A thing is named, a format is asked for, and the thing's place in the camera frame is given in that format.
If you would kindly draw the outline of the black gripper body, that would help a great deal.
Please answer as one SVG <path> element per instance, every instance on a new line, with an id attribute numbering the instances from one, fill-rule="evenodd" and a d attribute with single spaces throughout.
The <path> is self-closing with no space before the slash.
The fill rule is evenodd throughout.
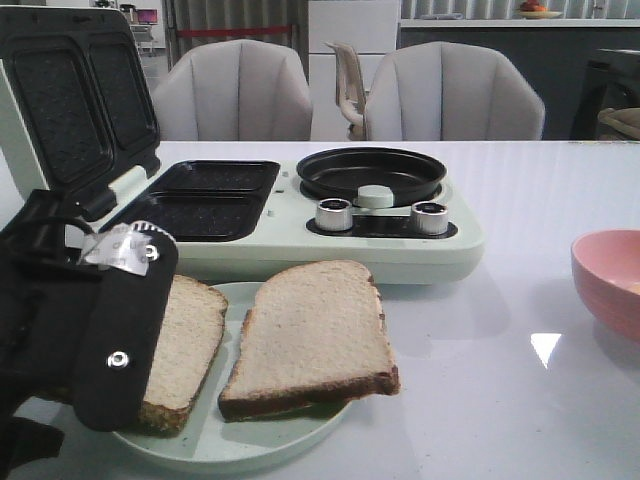
<path id="1" fill-rule="evenodd" d="M 19 417 L 35 395 L 111 432 L 142 409 L 178 260 L 140 222 L 96 234 L 61 194 L 35 190 L 1 232 L 1 471 L 59 453 L 61 430 Z"/>

